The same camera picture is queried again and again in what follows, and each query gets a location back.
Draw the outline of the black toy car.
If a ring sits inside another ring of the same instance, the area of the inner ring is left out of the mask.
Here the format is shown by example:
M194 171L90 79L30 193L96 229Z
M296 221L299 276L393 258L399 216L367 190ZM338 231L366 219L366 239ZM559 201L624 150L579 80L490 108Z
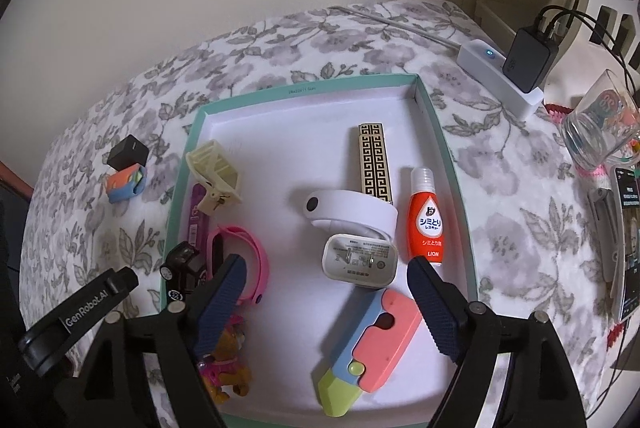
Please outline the black toy car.
M165 284L168 303L186 301L194 289L206 281L205 256L183 241L171 249L160 265L160 277Z

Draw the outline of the large pink blue toy knife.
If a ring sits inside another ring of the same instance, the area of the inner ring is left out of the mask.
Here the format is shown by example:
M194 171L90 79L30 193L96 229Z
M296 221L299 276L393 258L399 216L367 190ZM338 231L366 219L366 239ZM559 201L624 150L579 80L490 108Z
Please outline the large pink blue toy knife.
M385 385L421 321L418 306L403 293L380 289L367 294L317 384L323 413L342 417L363 393Z

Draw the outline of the small orange blue toy knife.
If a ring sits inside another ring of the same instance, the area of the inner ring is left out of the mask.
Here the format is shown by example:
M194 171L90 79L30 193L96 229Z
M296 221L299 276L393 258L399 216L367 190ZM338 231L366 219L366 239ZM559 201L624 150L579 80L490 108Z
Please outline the small orange blue toy knife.
M119 170L106 179L105 192L111 204L140 195L146 185L146 168L140 164Z

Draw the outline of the black power adapter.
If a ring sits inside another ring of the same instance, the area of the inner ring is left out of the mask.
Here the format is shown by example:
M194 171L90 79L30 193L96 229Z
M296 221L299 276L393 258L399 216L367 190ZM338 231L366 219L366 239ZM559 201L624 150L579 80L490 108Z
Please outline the black power adapter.
M149 148L139 139L128 135L108 153L106 164L116 171L124 170L136 164L145 166L149 152Z

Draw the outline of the pink wristband watch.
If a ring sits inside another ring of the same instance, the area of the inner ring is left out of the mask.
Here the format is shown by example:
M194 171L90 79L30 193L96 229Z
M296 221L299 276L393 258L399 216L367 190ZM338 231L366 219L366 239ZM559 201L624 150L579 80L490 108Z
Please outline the pink wristband watch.
M270 264L262 243L250 231L239 226L220 226L210 231L205 242L207 278L211 280L229 255L238 254L245 261L246 281L236 303L258 305L267 289Z

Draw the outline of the brown pup toy figure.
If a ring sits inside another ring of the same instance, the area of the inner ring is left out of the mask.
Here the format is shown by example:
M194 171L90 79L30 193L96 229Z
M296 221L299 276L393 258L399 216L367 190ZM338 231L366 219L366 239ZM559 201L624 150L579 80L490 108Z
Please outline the brown pup toy figure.
M198 362L205 388L216 405L230 399L228 389L235 396L246 396L250 391L252 373L240 359L244 341L244 319L231 315L215 349Z

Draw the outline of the purple pen package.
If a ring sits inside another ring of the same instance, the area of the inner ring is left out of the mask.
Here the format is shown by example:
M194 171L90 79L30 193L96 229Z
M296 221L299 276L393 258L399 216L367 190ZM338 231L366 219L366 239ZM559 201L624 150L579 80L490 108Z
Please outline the purple pen package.
M209 217L198 209L198 204L205 196L205 188L196 183L191 192L188 229L186 229L186 240L201 254L206 251Z

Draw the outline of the teal cardboard box tray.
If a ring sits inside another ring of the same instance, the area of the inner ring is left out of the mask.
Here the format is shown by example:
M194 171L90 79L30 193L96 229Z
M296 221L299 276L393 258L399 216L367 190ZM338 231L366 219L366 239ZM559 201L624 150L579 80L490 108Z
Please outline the teal cardboard box tray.
M222 408L231 427L331 427L316 382L366 304L364 289L323 273L336 233L392 241L393 288L408 289L411 173L435 178L446 241L442 278L477 294L468 222L425 84L416 75L340 78L261 90L207 104L186 148L221 145L240 175L241 200L216 226L247 229L270 264L265 298L244 309L250 393Z

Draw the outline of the cream plastic hair clip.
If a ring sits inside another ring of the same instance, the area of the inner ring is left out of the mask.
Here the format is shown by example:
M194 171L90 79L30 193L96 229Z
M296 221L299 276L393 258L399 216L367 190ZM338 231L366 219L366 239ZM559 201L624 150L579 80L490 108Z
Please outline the cream plastic hair clip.
M209 140L186 153L186 165L205 190L198 202L201 213L211 216L221 206L242 202L241 175L218 141Z

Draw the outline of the white smart band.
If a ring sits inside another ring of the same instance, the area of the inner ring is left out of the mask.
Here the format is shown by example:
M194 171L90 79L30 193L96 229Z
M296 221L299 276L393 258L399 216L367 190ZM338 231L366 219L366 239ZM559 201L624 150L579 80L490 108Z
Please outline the white smart band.
M377 197L349 190L311 192L303 206L311 224L330 234L350 233L393 242L398 210Z

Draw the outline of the floral fleece blanket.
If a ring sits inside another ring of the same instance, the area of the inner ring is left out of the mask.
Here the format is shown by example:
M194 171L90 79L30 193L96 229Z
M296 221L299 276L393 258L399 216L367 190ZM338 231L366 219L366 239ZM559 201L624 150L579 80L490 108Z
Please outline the floral fleece blanket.
M639 382L613 374L611 320L588 226L588 180L551 117L518 122L427 39L480 28L453 3L398 0L356 16L317 9L243 26L195 45L113 89L52 142L29 206L20 300L34 323L101 271L136 268L127 315L160 302L160 256L180 157L201 106L274 87L358 74L416 73L432 99L473 232L480 298L516 315L547 311L585 393L593 427L612 427ZM108 153L128 135L150 152L143 192L111 204Z

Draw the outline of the black gold patterned case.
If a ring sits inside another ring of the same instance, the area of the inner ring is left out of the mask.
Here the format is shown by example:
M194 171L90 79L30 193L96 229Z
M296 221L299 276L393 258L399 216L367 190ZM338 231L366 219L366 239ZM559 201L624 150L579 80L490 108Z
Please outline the black gold patterned case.
M381 123L360 124L358 147L361 192L386 203L393 203L383 125Z

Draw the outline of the silver stapler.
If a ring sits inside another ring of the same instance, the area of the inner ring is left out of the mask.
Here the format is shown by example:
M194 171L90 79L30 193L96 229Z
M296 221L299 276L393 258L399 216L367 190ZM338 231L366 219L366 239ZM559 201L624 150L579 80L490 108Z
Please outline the silver stapler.
M620 240L614 195L609 189L597 188L589 192L588 202L596 228L603 278L608 285L610 297L613 297Z

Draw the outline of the white power strip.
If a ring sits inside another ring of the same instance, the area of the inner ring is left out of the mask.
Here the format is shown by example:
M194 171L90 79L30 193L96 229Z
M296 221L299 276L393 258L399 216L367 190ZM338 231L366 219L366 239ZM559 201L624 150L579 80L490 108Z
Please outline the white power strip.
M483 85L515 118L526 122L541 106L540 88L522 92L502 72L506 57L484 40L470 40L460 46L457 63L474 80Z

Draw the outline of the black wall charger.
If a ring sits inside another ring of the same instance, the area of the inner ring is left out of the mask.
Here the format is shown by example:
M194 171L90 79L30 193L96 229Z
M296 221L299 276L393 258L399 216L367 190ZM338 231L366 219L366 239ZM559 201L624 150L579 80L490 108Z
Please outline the black wall charger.
M534 26L521 28L506 55L502 73L523 94L529 94L544 81L558 51L556 41Z

